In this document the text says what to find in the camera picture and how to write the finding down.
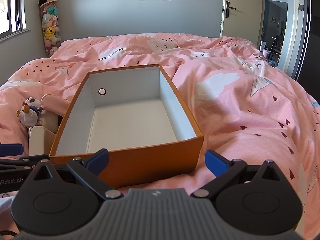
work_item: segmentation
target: window frame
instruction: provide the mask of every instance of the window frame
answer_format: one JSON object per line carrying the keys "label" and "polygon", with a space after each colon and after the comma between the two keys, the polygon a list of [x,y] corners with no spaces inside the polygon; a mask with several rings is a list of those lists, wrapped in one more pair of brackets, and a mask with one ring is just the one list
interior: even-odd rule
{"label": "window frame", "polygon": [[7,14],[8,14],[8,20],[9,20],[9,30],[0,33],[0,39],[5,38],[13,33],[19,32],[23,30],[22,26],[22,11],[21,11],[21,0],[14,0],[14,12],[15,12],[15,25],[16,25],[16,31],[12,31],[12,17],[11,17],[11,1],[7,0]]}

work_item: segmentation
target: beige door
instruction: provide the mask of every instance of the beige door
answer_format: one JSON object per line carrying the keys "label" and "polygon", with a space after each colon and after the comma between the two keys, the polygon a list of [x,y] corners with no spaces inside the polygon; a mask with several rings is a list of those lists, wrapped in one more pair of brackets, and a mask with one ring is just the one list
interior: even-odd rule
{"label": "beige door", "polygon": [[264,3],[265,0],[224,0],[221,36],[243,38],[258,45]]}

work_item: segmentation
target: bed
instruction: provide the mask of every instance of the bed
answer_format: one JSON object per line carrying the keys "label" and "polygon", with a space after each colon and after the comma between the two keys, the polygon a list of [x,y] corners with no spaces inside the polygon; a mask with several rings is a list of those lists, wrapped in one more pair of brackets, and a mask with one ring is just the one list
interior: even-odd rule
{"label": "bed", "polygon": [[[28,62],[0,87],[0,142],[22,143],[28,156],[27,130],[15,115],[26,98],[51,93],[71,101],[89,71],[155,63],[188,104],[204,144],[192,174],[138,187],[184,187],[190,194],[214,178],[204,164],[207,149],[249,164],[273,159],[303,204],[297,232],[306,239],[320,233],[319,104],[243,39],[149,33],[65,41],[51,58]],[[0,230],[14,227],[11,201],[4,195],[0,202]]]}

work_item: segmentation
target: door handle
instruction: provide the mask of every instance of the door handle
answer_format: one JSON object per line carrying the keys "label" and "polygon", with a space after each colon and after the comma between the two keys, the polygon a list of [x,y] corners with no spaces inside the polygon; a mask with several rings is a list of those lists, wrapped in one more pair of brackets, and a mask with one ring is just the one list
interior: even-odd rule
{"label": "door handle", "polygon": [[233,9],[233,10],[236,10],[237,8],[234,8],[234,7],[231,7],[230,6],[230,2],[227,1],[227,8],[226,8],[226,18],[229,18],[229,12],[230,12],[230,9]]}

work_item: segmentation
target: window sill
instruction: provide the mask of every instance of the window sill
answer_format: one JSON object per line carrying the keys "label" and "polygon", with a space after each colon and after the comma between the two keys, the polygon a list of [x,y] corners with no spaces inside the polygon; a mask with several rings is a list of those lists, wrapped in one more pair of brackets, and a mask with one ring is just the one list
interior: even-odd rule
{"label": "window sill", "polygon": [[1,39],[0,39],[0,43],[3,42],[3,41],[5,41],[6,39],[12,38],[12,37],[14,37],[14,36],[16,36],[16,35],[19,35],[19,34],[21,34],[21,33],[29,32],[30,30],[31,30],[31,29],[29,28],[29,29],[24,29],[24,30],[21,30],[21,31],[17,31],[17,32],[11,33],[10,35],[1,38]]}

